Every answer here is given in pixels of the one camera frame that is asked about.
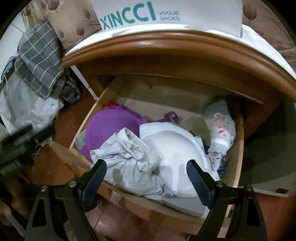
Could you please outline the purple bra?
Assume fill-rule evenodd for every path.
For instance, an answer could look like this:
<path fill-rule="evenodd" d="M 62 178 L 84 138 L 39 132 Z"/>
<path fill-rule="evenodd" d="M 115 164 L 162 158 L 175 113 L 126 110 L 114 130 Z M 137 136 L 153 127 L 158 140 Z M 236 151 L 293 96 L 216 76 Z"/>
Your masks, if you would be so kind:
<path fill-rule="evenodd" d="M 179 117 L 174 111 L 169 111 L 164 114 L 162 119 L 154 122 L 179 124 Z M 104 108 L 102 111 L 95 114 L 87 124 L 84 138 L 85 145 L 81 153 L 88 161 L 92 162 L 90 151 L 99 149 L 114 133 L 121 131 L 123 128 L 127 128 L 139 138 L 139 127 L 145 123 L 149 122 L 144 116 L 122 104 Z M 140 152 L 143 153 L 143 157 L 139 161 L 159 163 L 160 157 L 151 152 L 149 147 L 142 143 L 137 144 L 137 146 L 140 147 Z"/>

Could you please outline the white bra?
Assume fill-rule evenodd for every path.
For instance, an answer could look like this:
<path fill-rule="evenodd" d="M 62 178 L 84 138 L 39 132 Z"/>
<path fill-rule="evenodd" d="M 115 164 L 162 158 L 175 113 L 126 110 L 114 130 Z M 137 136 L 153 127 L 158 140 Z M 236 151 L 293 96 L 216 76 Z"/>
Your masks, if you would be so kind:
<path fill-rule="evenodd" d="M 220 179 L 205 153 L 202 139 L 182 127 L 173 123 L 145 123 L 139 127 L 139 137 L 160 156 L 158 176 L 174 196 L 197 196 L 186 171 L 187 162 L 190 160 L 195 160 L 215 181 Z"/>

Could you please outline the floral blue-white underwear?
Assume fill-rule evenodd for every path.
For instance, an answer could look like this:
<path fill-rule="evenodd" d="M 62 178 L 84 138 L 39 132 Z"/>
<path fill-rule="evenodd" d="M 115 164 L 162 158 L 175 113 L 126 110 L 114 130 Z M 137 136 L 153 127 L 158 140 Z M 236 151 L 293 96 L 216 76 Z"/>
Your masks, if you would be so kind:
<path fill-rule="evenodd" d="M 210 147 L 207 156 L 212 169 L 218 171 L 223 157 L 232 147 L 236 137 L 235 123 L 225 100 L 207 106 L 205 122 L 210 132 Z"/>

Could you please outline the wooden nightstand drawer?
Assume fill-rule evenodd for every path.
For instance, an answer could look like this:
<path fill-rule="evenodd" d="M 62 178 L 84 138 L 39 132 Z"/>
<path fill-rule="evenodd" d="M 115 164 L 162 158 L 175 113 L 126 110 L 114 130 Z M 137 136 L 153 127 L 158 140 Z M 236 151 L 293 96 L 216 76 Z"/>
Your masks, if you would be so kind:
<path fill-rule="evenodd" d="M 100 94 L 75 137 L 86 129 L 91 118 L 103 110 L 109 101 L 114 101 L 131 108 L 149 121 L 157 120 L 169 111 L 175 111 L 180 118 L 181 127 L 194 135 L 201 136 L 204 143 L 210 145 L 209 131 L 202 117 L 203 107 L 211 101 L 225 97 L 237 96 L 232 96 L 229 91 L 222 88 L 194 81 L 119 76 Z M 235 121 L 236 138 L 226 155 L 229 164 L 222 181 L 227 186 L 238 187 L 243 159 L 244 123 L 238 109 L 230 108 L 230 114 Z M 69 149 L 54 141 L 51 141 L 49 146 L 76 176 L 81 177 L 84 172 L 90 170 L 91 163 L 78 151 L 75 138 Z M 144 220 L 183 233 L 197 234 L 205 219 L 127 193 L 105 181 L 102 182 L 98 193 L 111 203 L 131 211 Z"/>

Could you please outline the navy lace underwear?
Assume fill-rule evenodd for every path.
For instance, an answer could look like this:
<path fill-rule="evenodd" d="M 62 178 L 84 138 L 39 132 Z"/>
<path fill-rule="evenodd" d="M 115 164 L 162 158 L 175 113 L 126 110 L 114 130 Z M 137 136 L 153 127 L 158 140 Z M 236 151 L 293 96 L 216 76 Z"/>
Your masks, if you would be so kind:
<path fill-rule="evenodd" d="M 204 149 L 211 162 L 212 169 L 218 173 L 220 178 L 224 177 L 228 166 L 228 161 L 225 160 L 221 153 L 209 152 L 208 146 L 204 146 Z"/>

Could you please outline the light grey underwear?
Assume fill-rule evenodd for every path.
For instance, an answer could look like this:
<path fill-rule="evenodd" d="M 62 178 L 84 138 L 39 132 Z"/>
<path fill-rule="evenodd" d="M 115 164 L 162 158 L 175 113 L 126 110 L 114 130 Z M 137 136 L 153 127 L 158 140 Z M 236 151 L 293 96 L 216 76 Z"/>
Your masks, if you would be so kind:
<path fill-rule="evenodd" d="M 119 189 L 137 196 L 174 196 L 159 176 L 161 157 L 128 128 L 91 150 L 90 157 L 93 163 L 100 159 L 106 162 L 104 180 Z"/>

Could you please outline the red underwear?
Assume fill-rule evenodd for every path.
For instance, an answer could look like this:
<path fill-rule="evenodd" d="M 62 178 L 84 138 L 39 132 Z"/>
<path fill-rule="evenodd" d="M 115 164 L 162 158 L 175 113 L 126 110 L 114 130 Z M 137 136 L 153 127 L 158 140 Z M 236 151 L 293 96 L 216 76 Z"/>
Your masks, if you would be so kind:
<path fill-rule="evenodd" d="M 113 106 L 118 107 L 119 104 L 117 102 L 110 100 L 107 102 L 107 104 L 104 105 L 103 110 L 106 110 L 106 109 L 111 108 Z"/>

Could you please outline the white leaf-print bedsheet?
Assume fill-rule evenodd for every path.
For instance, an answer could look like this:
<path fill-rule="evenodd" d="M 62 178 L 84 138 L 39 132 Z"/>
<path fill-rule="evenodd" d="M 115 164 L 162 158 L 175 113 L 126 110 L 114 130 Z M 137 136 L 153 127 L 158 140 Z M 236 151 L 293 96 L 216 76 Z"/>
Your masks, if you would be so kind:
<path fill-rule="evenodd" d="M 1 119 L 8 133 L 32 125 L 35 132 L 51 125 L 64 106 L 60 99 L 42 99 L 13 72 L 1 88 Z"/>

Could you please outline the grey foam block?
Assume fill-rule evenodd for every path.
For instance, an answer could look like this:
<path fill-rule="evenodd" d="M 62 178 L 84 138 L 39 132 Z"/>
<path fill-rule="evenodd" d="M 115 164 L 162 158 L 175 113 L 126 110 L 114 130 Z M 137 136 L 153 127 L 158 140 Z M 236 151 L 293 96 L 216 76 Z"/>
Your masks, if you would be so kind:
<path fill-rule="evenodd" d="M 239 185 L 274 196 L 295 195 L 295 103 L 288 97 L 244 142 Z"/>

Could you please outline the dark blue printed bag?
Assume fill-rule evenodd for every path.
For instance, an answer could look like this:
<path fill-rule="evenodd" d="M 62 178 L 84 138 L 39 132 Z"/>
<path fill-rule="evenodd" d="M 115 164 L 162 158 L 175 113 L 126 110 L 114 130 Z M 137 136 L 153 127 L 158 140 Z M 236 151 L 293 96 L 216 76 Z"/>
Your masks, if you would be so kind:
<path fill-rule="evenodd" d="M 66 77 L 61 98 L 69 104 L 74 104 L 81 99 L 81 92 L 76 85 L 76 81 L 70 76 Z"/>

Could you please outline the grey plaid cloth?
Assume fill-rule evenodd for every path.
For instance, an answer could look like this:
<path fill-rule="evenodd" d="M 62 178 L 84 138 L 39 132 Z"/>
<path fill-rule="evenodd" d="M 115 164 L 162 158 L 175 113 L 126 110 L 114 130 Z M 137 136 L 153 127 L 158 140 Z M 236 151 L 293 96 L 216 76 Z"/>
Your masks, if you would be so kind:
<path fill-rule="evenodd" d="M 18 42 L 15 71 L 42 99 L 58 99 L 65 84 L 60 47 L 49 21 L 27 29 Z"/>

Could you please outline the brown wooden nightstand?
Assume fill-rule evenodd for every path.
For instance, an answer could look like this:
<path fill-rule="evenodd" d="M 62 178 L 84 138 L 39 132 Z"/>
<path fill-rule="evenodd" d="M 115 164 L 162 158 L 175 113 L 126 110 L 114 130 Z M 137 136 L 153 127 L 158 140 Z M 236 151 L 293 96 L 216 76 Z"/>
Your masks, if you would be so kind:
<path fill-rule="evenodd" d="M 149 31 L 93 43 L 67 54 L 64 68 L 86 75 L 150 75 L 220 87 L 257 103 L 245 121 L 249 137 L 283 96 L 295 99 L 295 78 L 259 51 L 193 31 Z"/>

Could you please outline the beige leaf-print curtain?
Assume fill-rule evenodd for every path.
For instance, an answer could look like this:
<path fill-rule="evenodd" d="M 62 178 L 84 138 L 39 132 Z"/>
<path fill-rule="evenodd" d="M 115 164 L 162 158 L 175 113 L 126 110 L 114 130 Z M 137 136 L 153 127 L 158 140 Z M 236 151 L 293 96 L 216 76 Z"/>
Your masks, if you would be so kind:
<path fill-rule="evenodd" d="M 27 29 L 49 21 L 65 51 L 102 30 L 91 1 L 30 1 L 21 14 Z"/>

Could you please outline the white XINCCI shoe box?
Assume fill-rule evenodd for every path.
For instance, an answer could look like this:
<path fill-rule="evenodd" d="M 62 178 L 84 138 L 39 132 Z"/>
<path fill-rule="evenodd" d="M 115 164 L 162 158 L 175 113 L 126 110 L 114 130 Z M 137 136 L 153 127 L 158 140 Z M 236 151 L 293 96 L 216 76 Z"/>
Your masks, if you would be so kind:
<path fill-rule="evenodd" d="M 241 1 L 91 1 L 103 30 L 147 25 L 189 25 L 240 37 Z"/>

